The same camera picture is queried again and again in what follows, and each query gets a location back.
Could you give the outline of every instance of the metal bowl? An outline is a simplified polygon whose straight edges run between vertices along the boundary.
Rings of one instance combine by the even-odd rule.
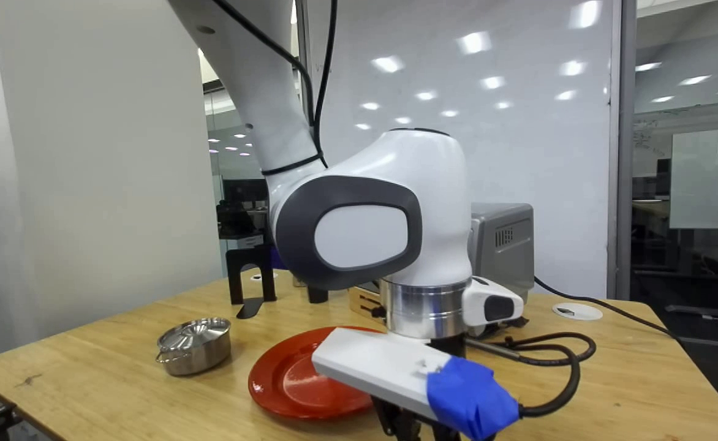
[[[230,320],[195,317],[162,332],[156,360],[174,376],[214,369],[230,356]]]

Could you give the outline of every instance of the black cable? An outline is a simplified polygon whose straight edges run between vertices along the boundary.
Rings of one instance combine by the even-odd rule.
[[[576,354],[565,345],[543,342],[543,339],[554,339],[554,338],[584,339],[585,349]],[[587,360],[591,354],[596,354],[596,349],[598,349],[598,342],[592,338],[584,336],[584,332],[547,332],[547,336],[533,336],[533,338],[524,338],[524,339],[505,338],[502,342],[482,342],[482,339],[476,339],[476,338],[465,338],[465,342],[476,345],[476,347],[482,347],[482,349],[489,349],[489,353],[495,353],[499,356],[524,363],[524,364],[537,364],[537,366],[568,364],[570,366],[570,374],[568,374],[568,382],[564,385],[564,388],[554,398],[548,398],[543,403],[533,403],[533,405],[519,403],[522,415],[543,415],[543,413],[554,413],[557,408],[565,405],[578,391],[580,363]],[[537,353],[537,349],[558,349],[558,353],[564,353],[564,356],[526,356],[526,354],[522,354],[524,349],[531,349],[531,353]]]
[[[565,345],[526,345],[524,349],[558,349],[568,356],[570,376],[564,385],[564,388],[552,401],[533,403],[533,405],[524,405],[524,403],[519,405],[524,419],[537,419],[537,415],[547,415],[547,413],[558,410],[564,403],[568,403],[573,398],[578,382],[580,382],[580,363],[576,360],[576,353],[568,349]]]
[[[334,60],[334,45],[335,45],[335,20],[339,20],[339,0],[330,0],[330,20],[329,20],[329,40],[325,40],[324,75],[318,80],[318,94],[317,94],[317,109],[314,109],[314,138],[317,138],[317,143],[320,143],[324,104],[325,104],[329,78],[330,78],[330,60]]]
[[[533,281],[537,281],[540,285],[548,289],[552,294],[560,295],[560,299],[598,303],[598,306],[602,306],[602,307],[608,307],[608,311],[614,311],[614,312],[619,312],[619,316],[630,317],[630,320],[636,320],[636,323],[642,323],[642,326],[649,326],[649,328],[662,331],[662,332],[666,332],[668,338],[673,338],[673,332],[666,331],[665,326],[652,323],[652,320],[645,320],[645,317],[639,317],[639,316],[631,316],[630,311],[618,307],[618,306],[613,306],[613,303],[608,303],[608,301],[601,301],[601,299],[592,299],[592,295],[573,295],[573,294],[558,292],[558,289],[548,285],[547,281],[542,281],[540,277],[533,277]]]
[[[531,342],[554,339],[554,338],[584,339],[585,342],[585,349],[584,353],[573,353],[573,356],[578,363],[585,363],[591,354],[598,353],[598,342],[591,336],[584,336],[584,332],[547,332],[547,336],[524,338],[524,339],[505,338],[502,345],[509,347],[509,349],[524,349],[524,347],[533,347]],[[530,360],[530,364],[568,364],[570,363],[568,356],[558,356],[558,360],[526,356],[526,360]]]
[[[283,167],[263,168],[263,175],[283,173],[283,170],[288,170],[288,168],[298,168],[298,167],[303,167],[303,163],[309,163],[309,160],[317,160],[317,158],[320,158],[320,157],[314,154],[314,157],[303,157],[303,158],[292,160],[292,163],[283,163]]]
[[[255,26],[244,15],[239,15],[239,9],[234,9],[230,2],[225,0],[214,0],[225,15],[230,15],[244,31],[250,31],[255,39],[259,39],[266,48],[271,48],[277,55],[282,55],[286,62],[292,62],[298,72],[302,72],[302,80],[303,80],[303,98],[306,98],[306,120],[309,120],[309,130],[314,130],[317,124],[317,111],[314,111],[314,88],[310,88],[310,75],[306,71],[306,65],[292,55],[283,45],[280,45],[271,36],[266,36],[259,26]],[[318,143],[318,135],[314,135],[314,148],[317,148],[317,157],[325,163],[324,158],[324,148]]]

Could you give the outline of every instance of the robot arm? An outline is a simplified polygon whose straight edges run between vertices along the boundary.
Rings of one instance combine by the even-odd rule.
[[[470,273],[470,202],[459,141],[437,130],[391,130],[325,168],[317,160],[288,62],[223,15],[221,0],[168,2],[255,137],[274,245],[288,270],[325,289],[389,281],[389,338],[330,336],[314,354],[317,366],[432,419],[416,369],[378,376],[356,363],[369,360],[366,349],[381,356],[381,347],[388,360],[408,353],[411,364],[444,363],[445,353],[464,354],[467,326],[522,316],[517,294]],[[230,5],[274,40],[288,39],[288,0]],[[356,347],[353,363],[342,363],[341,345]]]

